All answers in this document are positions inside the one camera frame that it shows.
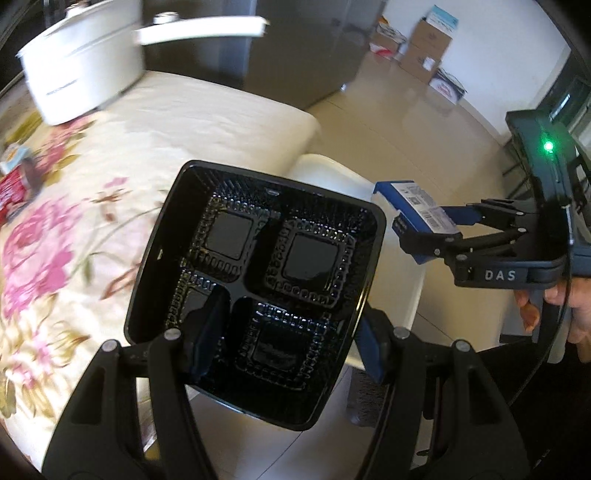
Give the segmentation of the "blue barcode carton box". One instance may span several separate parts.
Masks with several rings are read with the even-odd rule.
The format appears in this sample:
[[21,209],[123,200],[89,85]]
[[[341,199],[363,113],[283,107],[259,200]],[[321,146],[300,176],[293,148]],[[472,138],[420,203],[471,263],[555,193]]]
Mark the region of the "blue barcode carton box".
[[[394,218],[405,216],[414,224],[426,224],[435,233],[461,233],[443,207],[415,181],[377,182],[374,193],[383,197],[394,209]],[[457,253],[456,243],[457,241],[447,246],[442,259],[447,260]]]

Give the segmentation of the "black plastic food tray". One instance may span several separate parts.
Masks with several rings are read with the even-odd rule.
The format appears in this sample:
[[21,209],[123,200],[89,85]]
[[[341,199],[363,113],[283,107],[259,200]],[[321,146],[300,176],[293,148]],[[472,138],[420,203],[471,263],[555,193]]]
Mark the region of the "black plastic food tray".
[[369,297],[385,234],[377,205],[191,160],[145,248],[124,324],[151,341],[221,301],[188,384],[284,429],[321,415]]

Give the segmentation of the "floral tablecloth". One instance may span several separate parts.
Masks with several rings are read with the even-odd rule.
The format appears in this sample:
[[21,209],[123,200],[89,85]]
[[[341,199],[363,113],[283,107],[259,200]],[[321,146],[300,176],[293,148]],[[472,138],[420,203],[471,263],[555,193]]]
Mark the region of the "floral tablecloth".
[[49,126],[24,83],[1,98],[1,147],[28,148],[39,193],[1,229],[1,424],[40,465],[89,361],[123,339],[159,210],[191,159],[280,176],[320,126],[300,109],[149,72],[102,110]]

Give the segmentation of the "cardboard boxes on floor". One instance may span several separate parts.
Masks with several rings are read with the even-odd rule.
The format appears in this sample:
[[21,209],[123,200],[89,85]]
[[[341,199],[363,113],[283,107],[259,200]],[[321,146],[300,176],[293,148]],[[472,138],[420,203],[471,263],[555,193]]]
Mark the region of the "cardboard boxes on floor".
[[370,52],[398,61],[404,71],[457,105],[466,89],[442,67],[442,61],[458,26],[456,17],[435,5],[407,38],[382,16],[370,38]]

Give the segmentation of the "grey refrigerator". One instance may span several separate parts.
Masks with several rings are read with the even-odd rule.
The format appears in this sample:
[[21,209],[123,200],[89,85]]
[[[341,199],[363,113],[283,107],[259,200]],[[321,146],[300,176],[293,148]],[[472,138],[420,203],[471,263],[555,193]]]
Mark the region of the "grey refrigerator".
[[146,66],[211,81],[307,109],[356,78],[383,1],[145,1],[142,22],[173,12],[180,18],[257,15],[260,38],[181,40],[144,49]]

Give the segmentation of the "red milk drink can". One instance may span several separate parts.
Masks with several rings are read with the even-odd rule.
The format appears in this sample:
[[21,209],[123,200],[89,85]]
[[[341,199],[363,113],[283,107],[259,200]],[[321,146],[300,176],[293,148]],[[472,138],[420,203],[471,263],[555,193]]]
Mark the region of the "red milk drink can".
[[16,217],[39,193],[42,175],[35,161],[24,158],[1,179],[0,215],[4,225]]

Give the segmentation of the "light blue small carton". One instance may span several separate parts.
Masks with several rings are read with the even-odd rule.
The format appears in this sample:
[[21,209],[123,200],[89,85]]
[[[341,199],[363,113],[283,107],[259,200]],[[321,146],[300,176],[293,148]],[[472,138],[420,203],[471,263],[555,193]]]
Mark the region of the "light blue small carton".
[[18,143],[10,144],[1,156],[0,171],[3,176],[14,170],[24,158],[31,156],[31,149]]

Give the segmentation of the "white electric cooking pot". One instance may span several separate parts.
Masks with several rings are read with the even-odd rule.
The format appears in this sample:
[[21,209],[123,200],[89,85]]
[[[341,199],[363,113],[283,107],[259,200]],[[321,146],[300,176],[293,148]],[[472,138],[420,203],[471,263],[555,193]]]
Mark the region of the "white electric cooking pot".
[[140,25],[140,1],[75,7],[17,53],[29,92],[48,125],[70,122],[127,90],[145,72],[143,48],[216,37],[263,36],[260,16],[179,19],[163,12]]

